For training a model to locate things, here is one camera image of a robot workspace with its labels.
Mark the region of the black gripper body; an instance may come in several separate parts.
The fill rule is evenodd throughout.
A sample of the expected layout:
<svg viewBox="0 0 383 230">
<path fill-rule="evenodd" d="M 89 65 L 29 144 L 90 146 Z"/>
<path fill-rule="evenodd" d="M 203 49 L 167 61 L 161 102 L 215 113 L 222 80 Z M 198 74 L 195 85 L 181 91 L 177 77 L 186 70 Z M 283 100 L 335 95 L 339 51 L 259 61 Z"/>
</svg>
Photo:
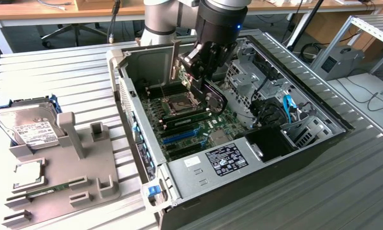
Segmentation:
<svg viewBox="0 0 383 230">
<path fill-rule="evenodd" d="M 197 43 L 207 42 L 226 46 L 235 42 L 246 17 L 247 6 L 227 6 L 212 1 L 198 5 L 195 30 Z"/>
</svg>

